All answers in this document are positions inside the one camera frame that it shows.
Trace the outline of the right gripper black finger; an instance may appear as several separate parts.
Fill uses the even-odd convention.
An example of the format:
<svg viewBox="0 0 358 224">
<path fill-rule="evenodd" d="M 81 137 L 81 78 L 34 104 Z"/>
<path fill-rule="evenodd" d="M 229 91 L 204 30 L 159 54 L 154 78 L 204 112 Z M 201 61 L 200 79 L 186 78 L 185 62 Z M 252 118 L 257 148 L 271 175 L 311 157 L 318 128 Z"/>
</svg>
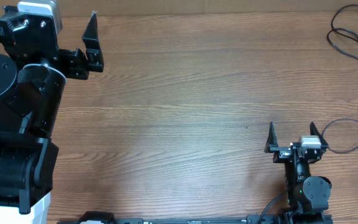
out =
<svg viewBox="0 0 358 224">
<path fill-rule="evenodd" d="M 315 126 L 314 122 L 310 123 L 310 134 L 312 136 L 317 136 L 320 143 L 321 143 L 321 148 L 322 149 L 327 149 L 329 147 L 329 144 L 326 142 L 326 140 L 323 138 L 323 136 L 321 135 L 321 133 L 318 131 L 317 127 Z"/>
<path fill-rule="evenodd" d="M 265 153 L 274 153 L 278 151 L 278 142 L 275 134 L 274 123 L 270 122 L 267 142 L 265 144 Z"/>
</svg>

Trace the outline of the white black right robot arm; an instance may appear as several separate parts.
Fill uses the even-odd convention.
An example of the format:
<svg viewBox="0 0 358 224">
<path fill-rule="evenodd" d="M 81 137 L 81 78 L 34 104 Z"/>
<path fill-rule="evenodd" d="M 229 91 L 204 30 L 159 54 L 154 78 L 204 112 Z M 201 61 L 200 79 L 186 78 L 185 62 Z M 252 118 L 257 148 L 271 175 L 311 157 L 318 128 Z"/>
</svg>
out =
<svg viewBox="0 0 358 224">
<path fill-rule="evenodd" d="M 299 141 L 288 147 L 278 145 L 274 124 L 270 123 L 264 152 L 273 154 L 273 162 L 285 166 L 287 189 L 276 196 L 264 208 L 259 223 L 332 223 L 324 211 L 329 208 L 332 183 L 323 176 L 313 176 L 310 164 L 321 160 L 328 143 L 310 124 L 310 135 L 301 136 Z M 267 215 L 267 210 L 286 196 L 288 208 L 281 208 L 276 215 Z"/>
</svg>

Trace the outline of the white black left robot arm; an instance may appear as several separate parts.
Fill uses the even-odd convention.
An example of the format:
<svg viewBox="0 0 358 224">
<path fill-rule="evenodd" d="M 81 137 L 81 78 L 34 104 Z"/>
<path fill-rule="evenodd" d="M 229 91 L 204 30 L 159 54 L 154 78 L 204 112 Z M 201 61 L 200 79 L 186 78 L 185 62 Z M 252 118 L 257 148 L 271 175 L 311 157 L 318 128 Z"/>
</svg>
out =
<svg viewBox="0 0 358 224">
<path fill-rule="evenodd" d="M 6 6 L 0 17 L 0 223 L 45 223 L 59 152 L 52 132 L 68 79 L 104 69 L 93 14 L 85 50 L 58 46 L 54 2 Z"/>
</svg>

